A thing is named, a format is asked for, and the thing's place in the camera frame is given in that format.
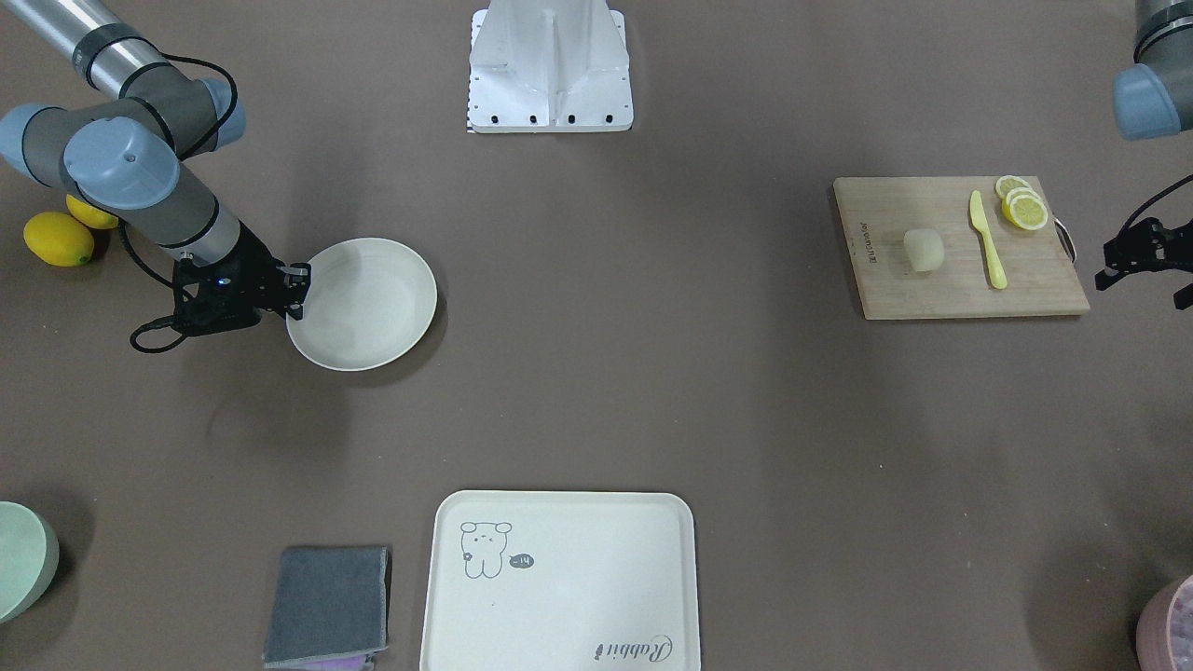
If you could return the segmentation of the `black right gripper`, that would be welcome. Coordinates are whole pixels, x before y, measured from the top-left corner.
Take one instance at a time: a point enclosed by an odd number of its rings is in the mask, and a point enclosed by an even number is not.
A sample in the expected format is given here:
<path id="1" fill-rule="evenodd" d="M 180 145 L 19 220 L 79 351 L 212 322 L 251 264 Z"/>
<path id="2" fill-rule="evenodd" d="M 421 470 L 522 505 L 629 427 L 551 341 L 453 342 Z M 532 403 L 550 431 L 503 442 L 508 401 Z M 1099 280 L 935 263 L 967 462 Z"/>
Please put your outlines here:
<path id="1" fill-rule="evenodd" d="M 311 279 L 310 263 L 283 264 L 241 224 L 237 242 L 222 260 L 205 267 L 174 263 L 171 328 L 187 338 L 212 336 L 255 326 L 265 310 L 299 321 Z"/>

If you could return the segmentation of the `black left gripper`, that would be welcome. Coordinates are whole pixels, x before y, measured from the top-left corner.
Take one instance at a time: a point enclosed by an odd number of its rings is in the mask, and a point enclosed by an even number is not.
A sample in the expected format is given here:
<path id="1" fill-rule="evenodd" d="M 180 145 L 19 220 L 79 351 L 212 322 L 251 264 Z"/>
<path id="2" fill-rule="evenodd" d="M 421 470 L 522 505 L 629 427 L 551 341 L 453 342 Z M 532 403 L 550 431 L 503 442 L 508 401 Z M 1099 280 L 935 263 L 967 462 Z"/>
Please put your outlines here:
<path id="1" fill-rule="evenodd" d="M 1180 271 L 1192 273 L 1192 221 L 1168 228 L 1160 218 L 1146 217 L 1120 238 L 1104 244 L 1104 267 L 1095 273 L 1096 293 L 1106 293 L 1130 273 Z"/>

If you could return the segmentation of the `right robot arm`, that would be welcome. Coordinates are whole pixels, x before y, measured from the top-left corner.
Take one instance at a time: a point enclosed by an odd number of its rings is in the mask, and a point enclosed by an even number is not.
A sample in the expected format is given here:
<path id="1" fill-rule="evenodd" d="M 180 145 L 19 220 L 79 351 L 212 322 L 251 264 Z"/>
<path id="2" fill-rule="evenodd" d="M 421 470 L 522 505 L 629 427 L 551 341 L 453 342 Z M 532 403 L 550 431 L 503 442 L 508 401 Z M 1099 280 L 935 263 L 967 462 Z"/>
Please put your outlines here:
<path id="1" fill-rule="evenodd" d="M 310 264 L 276 258 L 186 166 L 245 133 L 234 76 L 211 62 L 203 63 L 209 79 L 187 76 L 186 57 L 157 50 L 101 1 L 6 1 L 4 8 L 107 96 L 78 110 L 12 109 L 4 115 L 4 161 L 110 213 L 122 232 L 138 230 L 173 259 L 163 279 L 173 310 L 138 332 L 197 338 L 255 326 L 266 313 L 298 322 Z"/>

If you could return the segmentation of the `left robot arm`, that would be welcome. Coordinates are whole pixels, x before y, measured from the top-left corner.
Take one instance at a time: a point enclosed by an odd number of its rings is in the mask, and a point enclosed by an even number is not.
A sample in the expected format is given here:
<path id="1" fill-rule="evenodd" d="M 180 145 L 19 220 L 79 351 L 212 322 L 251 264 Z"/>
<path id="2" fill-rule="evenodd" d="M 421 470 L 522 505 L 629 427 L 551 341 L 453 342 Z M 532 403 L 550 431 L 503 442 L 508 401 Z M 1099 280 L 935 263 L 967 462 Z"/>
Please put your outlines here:
<path id="1" fill-rule="evenodd" d="M 1115 122 L 1129 141 L 1163 138 L 1192 128 L 1192 4 L 1138 1 L 1133 64 L 1113 81 Z M 1146 210 L 1189 185 L 1186 176 L 1130 213 L 1104 244 L 1099 293 L 1137 273 L 1192 271 L 1192 224 L 1166 226 Z"/>

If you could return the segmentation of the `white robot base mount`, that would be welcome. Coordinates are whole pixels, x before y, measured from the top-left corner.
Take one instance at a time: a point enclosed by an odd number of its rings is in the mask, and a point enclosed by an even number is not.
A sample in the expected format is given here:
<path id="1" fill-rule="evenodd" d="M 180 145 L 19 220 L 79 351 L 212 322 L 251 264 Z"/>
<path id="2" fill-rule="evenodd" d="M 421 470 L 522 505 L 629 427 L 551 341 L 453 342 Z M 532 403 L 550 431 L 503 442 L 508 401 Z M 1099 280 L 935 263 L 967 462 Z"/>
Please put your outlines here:
<path id="1" fill-rule="evenodd" d="M 468 131 L 633 127 L 626 21 L 605 1 L 492 1 L 470 27 Z"/>

